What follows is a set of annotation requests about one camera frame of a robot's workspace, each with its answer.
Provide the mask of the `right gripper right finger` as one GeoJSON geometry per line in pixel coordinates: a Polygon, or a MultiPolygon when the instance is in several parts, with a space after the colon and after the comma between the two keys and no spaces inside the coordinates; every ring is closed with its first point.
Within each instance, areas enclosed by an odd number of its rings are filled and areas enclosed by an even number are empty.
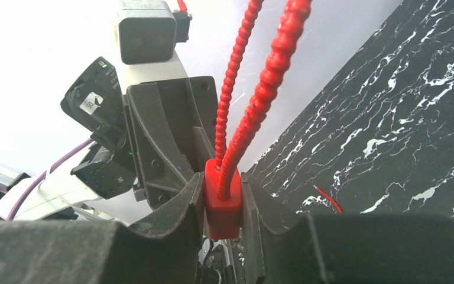
{"type": "Polygon", "coordinates": [[[454,283],[454,220],[298,214],[242,174],[246,283],[454,283]]]}

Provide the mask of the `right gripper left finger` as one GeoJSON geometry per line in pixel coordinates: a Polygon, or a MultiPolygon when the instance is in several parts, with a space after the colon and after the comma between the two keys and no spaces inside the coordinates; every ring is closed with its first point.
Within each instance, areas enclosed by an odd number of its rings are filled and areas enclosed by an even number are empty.
{"type": "Polygon", "coordinates": [[[203,174],[145,218],[0,221],[0,283],[195,283],[203,174]]]}

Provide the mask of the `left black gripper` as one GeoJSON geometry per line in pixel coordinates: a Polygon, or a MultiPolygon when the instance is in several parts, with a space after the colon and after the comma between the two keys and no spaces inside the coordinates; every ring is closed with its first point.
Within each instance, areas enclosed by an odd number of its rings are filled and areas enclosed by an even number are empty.
{"type": "MultiPolygon", "coordinates": [[[[198,161],[206,162],[215,156],[215,80],[211,76],[187,78],[186,91],[194,149],[198,161]]],[[[156,210],[181,192],[194,171],[174,139],[158,84],[128,87],[127,101],[137,148],[133,158],[138,179],[134,193],[142,193],[150,208],[156,210]]]]}

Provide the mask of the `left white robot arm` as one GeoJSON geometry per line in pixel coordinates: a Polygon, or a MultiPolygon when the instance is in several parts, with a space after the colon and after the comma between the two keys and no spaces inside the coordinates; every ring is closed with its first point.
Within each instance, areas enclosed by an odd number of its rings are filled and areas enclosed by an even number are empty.
{"type": "Polygon", "coordinates": [[[62,110],[90,137],[0,199],[0,219],[40,220],[133,191],[159,209],[213,157],[215,80],[178,60],[139,66],[134,83],[98,57],[68,88],[62,110]]]}

